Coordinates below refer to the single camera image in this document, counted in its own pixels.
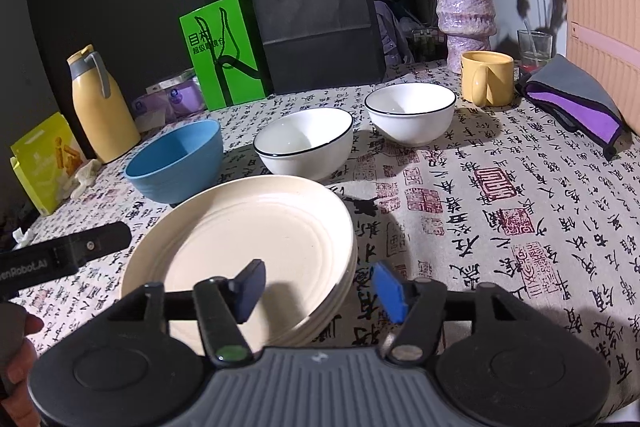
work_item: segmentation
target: white bowl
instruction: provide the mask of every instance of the white bowl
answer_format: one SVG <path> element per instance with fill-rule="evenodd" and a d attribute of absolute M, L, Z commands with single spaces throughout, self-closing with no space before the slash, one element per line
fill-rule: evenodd
<path fill-rule="evenodd" d="M 346 161 L 353 146 L 353 117 L 332 107 L 283 116 L 264 127 L 254 149 L 273 174 L 319 181 Z"/>
<path fill-rule="evenodd" d="M 421 147 L 451 125 L 456 94 L 437 84 L 394 84 L 370 93 L 364 105 L 382 136 L 407 147 Z"/>

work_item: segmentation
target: yellow thermos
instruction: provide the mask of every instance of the yellow thermos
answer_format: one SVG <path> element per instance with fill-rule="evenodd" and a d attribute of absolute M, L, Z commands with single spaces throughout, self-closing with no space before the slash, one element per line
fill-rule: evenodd
<path fill-rule="evenodd" d="M 98 160 L 108 163 L 140 142 L 120 88 L 88 45 L 67 60 L 73 81 L 74 108 Z"/>

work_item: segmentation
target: stack of plates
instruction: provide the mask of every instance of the stack of plates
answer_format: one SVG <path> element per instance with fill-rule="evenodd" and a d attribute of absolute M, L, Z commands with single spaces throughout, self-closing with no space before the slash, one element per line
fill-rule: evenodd
<path fill-rule="evenodd" d="M 254 352 L 303 346 L 341 306 L 357 257 L 351 216 L 334 193 L 304 178 L 256 176 L 210 188 L 158 221 L 134 250 L 121 292 L 147 282 L 191 290 L 262 259 L 266 289 L 242 334 Z M 204 353 L 194 321 L 170 330 Z"/>

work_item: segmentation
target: chinese calligraphy tablecloth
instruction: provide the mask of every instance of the chinese calligraphy tablecloth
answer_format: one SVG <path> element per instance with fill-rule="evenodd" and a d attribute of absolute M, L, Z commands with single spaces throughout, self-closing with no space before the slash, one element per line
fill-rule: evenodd
<path fill-rule="evenodd" d="M 474 108 L 460 96 L 459 76 L 442 63 L 402 66 L 388 77 L 388 83 L 435 82 L 456 92 L 447 133 L 418 150 L 384 140 L 363 106 L 374 86 L 277 96 L 188 120 L 215 118 L 222 124 L 225 182 L 267 173 L 251 143 L 270 121 L 310 107 L 340 107 L 354 116 L 351 157 L 324 184 L 351 212 L 358 269 L 342 309 L 315 343 L 383 340 L 389 324 L 370 268 L 385 259 L 407 277 L 432 277 L 454 290 L 498 283 L 603 357 L 612 379 L 603 415 L 638 397 L 640 143 L 628 139 L 614 161 L 606 162 L 588 138 L 568 134 L 524 100 Z M 44 241 L 123 220 L 133 235 L 128 251 L 20 295 L 17 302 L 45 321 L 34 338 L 39 351 L 115 302 L 135 245 L 171 211 L 124 179 L 134 153 L 106 166 L 80 200 L 66 202 L 33 227 L 36 241 Z M 446 341 L 463 331 L 447 325 Z"/>

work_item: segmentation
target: black rim of bowl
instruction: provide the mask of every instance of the black rim of bowl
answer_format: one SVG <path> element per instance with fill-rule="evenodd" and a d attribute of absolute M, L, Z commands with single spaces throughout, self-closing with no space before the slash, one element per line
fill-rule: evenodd
<path fill-rule="evenodd" d="M 310 109 L 305 109 L 305 110 L 297 111 L 297 112 L 313 111 L 314 109 L 324 109 L 324 107 L 312 107 Z M 298 154 L 303 154 L 305 152 L 315 151 L 317 149 L 320 149 L 321 147 L 325 147 L 325 146 L 327 146 L 329 144 L 332 144 L 335 141 L 338 141 L 345 134 L 347 134 L 351 129 L 353 129 L 353 115 L 349 111 L 345 111 L 344 109 L 340 109 L 339 107 L 327 107 L 327 109 L 337 109 L 338 111 L 345 112 L 346 114 L 349 115 L 349 118 L 351 118 L 351 122 L 350 122 L 349 126 L 347 127 L 347 129 L 345 129 L 342 133 L 340 133 L 340 135 L 338 135 L 334 139 L 331 139 L 328 142 L 322 143 L 320 145 L 316 145 L 315 147 L 311 147 L 309 149 L 303 149 L 302 151 L 284 152 L 284 153 L 269 153 L 269 152 L 261 151 L 255 145 L 255 141 L 258 139 L 258 136 L 260 136 L 260 133 L 262 131 L 262 129 L 260 129 L 260 131 L 258 131 L 258 134 L 254 138 L 254 149 L 255 149 L 255 152 L 257 152 L 258 154 L 261 154 L 262 156 L 268 156 L 269 158 L 284 158 L 286 156 L 296 156 Z M 288 115 L 285 115 L 282 118 L 287 118 L 287 116 L 292 115 L 292 114 L 295 114 L 295 112 L 289 113 Z M 268 126 L 270 126 L 272 123 L 276 123 L 278 120 L 274 120 L 273 122 L 268 123 L 267 126 L 265 126 L 265 129 Z"/>
<path fill-rule="evenodd" d="M 382 91 L 383 89 L 386 89 L 387 87 L 394 87 L 394 86 L 404 86 L 406 84 L 422 84 L 422 85 L 427 85 L 427 86 L 438 86 L 441 87 L 442 89 L 446 89 L 447 91 L 449 91 L 452 95 L 453 95 L 453 102 L 451 102 L 449 105 L 445 106 L 445 107 L 441 107 L 439 109 L 434 109 L 432 111 L 422 111 L 422 112 L 391 112 L 391 111 L 380 111 L 379 109 L 375 109 L 373 107 L 371 107 L 368 103 L 367 100 L 369 100 L 369 97 L 374 94 L 375 92 L 379 92 Z M 441 86 L 440 84 L 431 84 L 430 82 L 404 82 L 402 84 L 391 84 L 391 86 L 385 86 L 385 87 L 381 87 L 380 89 L 376 89 L 374 91 L 371 91 L 367 97 L 364 99 L 364 107 L 366 107 L 367 109 L 369 109 L 370 111 L 376 112 L 378 114 L 389 114 L 391 116 L 419 116 L 421 114 L 431 114 L 432 112 L 438 112 L 438 111 L 443 111 L 445 109 L 448 109 L 449 107 L 451 107 L 452 105 L 454 105 L 456 103 L 456 100 L 458 99 L 458 96 L 449 89 L 449 87 L 445 87 L 445 86 Z"/>

